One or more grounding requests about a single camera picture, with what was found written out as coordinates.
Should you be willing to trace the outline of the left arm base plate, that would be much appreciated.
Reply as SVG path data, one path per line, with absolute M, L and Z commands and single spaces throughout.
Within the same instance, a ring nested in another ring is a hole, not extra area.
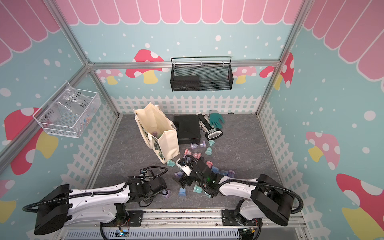
M 144 211 L 125 211 L 117 213 L 117 217 L 110 223 L 103 224 L 103 227 L 140 227 L 143 221 Z

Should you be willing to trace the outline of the cream canvas tote bag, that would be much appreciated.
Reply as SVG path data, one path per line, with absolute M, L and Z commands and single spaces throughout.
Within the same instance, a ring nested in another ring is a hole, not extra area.
M 159 106 L 149 103 L 134 113 L 146 145 L 154 151 L 162 164 L 166 164 L 180 153 L 177 129 Z

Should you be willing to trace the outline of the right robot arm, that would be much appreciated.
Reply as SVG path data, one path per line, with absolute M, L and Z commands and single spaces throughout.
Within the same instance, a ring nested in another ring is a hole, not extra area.
M 274 179 L 261 174 L 256 179 L 231 178 L 229 174 L 214 172 L 203 158 L 185 155 L 176 161 L 183 175 L 178 182 L 182 188 L 196 183 L 209 197 L 218 195 L 240 198 L 235 210 L 223 210 L 223 225 L 257 226 L 262 219 L 286 227 L 292 214 L 304 208 L 303 199 Z

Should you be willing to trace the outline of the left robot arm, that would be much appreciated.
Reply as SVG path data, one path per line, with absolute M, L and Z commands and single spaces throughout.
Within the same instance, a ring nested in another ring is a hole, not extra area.
M 130 219 L 127 203 L 149 206 L 157 195 L 166 195 L 167 184 L 163 175 L 166 167 L 150 166 L 140 170 L 138 176 L 117 185 L 97 189 L 71 189 L 60 185 L 37 203 L 26 205 L 24 212 L 37 215 L 34 234 L 54 233 L 63 227 L 96 223 L 121 226 Z

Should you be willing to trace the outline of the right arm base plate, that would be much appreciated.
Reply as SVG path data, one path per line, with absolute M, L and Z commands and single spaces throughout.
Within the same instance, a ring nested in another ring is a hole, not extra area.
M 222 224 L 223 226 L 262 226 L 263 222 L 261 219 L 247 220 L 240 213 L 235 210 L 222 210 Z

